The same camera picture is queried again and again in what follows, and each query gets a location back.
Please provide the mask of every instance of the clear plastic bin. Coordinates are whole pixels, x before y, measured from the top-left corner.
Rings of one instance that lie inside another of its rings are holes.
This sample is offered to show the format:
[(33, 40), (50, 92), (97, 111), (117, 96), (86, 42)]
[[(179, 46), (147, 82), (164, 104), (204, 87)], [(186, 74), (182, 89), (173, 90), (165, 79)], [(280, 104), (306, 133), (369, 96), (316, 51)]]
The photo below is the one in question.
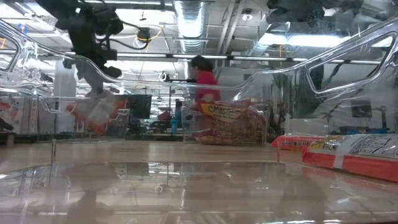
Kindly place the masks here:
[(182, 109), (184, 142), (263, 145), (268, 128), (267, 111), (259, 111), (252, 105), (242, 107), (230, 103), (186, 101)]

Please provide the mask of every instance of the black hair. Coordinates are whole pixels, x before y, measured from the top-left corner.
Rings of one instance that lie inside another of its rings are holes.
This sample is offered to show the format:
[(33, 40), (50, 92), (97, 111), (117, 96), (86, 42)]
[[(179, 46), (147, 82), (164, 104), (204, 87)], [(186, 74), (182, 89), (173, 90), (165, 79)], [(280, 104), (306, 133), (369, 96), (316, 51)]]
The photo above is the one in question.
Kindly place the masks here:
[(213, 71), (213, 64), (207, 59), (200, 55), (194, 57), (191, 60), (192, 67), (198, 67), (200, 71), (212, 72)]

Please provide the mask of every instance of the reflective floor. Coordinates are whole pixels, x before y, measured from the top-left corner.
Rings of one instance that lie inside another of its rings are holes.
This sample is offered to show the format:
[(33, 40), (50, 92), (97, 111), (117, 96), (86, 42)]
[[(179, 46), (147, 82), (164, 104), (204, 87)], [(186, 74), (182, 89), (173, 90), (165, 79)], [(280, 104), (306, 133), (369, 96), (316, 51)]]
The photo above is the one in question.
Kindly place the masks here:
[[(284, 162), (278, 164), (267, 148), (217, 146), (215, 152), (212, 147), (60, 142), (53, 165), (49, 144), (2, 149), (0, 223), (398, 220), (394, 184), (303, 166), (298, 164), (300, 154), (293, 152), (282, 153)], [(23, 163), (33, 165), (10, 170)]]

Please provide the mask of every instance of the black screen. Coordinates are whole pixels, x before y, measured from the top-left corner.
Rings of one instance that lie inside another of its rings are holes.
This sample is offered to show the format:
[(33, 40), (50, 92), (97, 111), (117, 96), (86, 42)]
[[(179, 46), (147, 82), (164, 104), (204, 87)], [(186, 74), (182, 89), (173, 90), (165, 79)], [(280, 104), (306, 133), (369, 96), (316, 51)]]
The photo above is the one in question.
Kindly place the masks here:
[(130, 118), (149, 119), (152, 95), (131, 95), (129, 97)]

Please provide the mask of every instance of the fluorescent light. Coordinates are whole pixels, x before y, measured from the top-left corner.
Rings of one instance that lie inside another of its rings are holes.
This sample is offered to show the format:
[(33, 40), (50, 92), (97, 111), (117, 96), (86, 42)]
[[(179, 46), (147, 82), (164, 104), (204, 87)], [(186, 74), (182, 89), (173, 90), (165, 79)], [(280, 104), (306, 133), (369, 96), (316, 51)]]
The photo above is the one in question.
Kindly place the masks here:
[(14, 18), (7, 18), (3, 19), (4, 22), (7, 22), (9, 24), (26, 24), (29, 22), (34, 22), (32, 19), (26, 18), (26, 19), (14, 19)]
[(234, 60), (267, 60), (267, 61), (280, 62), (280, 61), (285, 60), (285, 58), (280, 58), (280, 57), (242, 57), (242, 56), (234, 56)]
[[(227, 59), (227, 56), (222, 56), (222, 55), (201, 55), (204, 58), (207, 59)], [(185, 59), (192, 59), (196, 57), (196, 55), (185, 55), (185, 54), (173, 54), (173, 58), (185, 58)]]
[(152, 58), (166, 58), (166, 54), (118, 53), (118, 57), (152, 57)]
[(21, 13), (17, 12), (16, 10), (14, 10), (13, 8), (9, 7), (4, 3), (0, 4), (0, 12), (2, 18), (18, 18), (18, 19), (25, 18), (24, 15), (22, 15)]
[[(286, 38), (283, 35), (265, 33), (259, 40), (262, 45), (291, 45), (302, 47), (336, 47), (351, 37), (338, 37), (335, 35), (293, 35)], [(392, 37), (372, 45), (372, 47), (388, 47), (392, 43)]]
[(303, 47), (336, 47), (349, 37), (334, 35), (294, 35), (288, 39), (287, 45)]
[(259, 44), (261, 45), (285, 45), (287, 42), (286, 37), (284, 35), (270, 34), (265, 33), (261, 39), (259, 40)]
[[(100, 3), (98, 0), (86, 0), (85, 2), (87, 3)], [(160, 5), (160, 1), (159, 2), (144, 2), (144, 1), (118, 1), (118, 0), (106, 0), (105, 3), (109, 3), (109, 4), (150, 4), (150, 5), (156, 5), (159, 6)]]
[(178, 173), (178, 172), (155, 172), (155, 171), (152, 171), (152, 170), (150, 170), (149, 173), (150, 173), (150, 174), (173, 174), (173, 175), (180, 175), (180, 173)]
[(369, 60), (350, 60), (349, 63), (358, 65), (363, 65), (364, 63), (366, 63), (366, 65), (380, 65), (381, 62)]

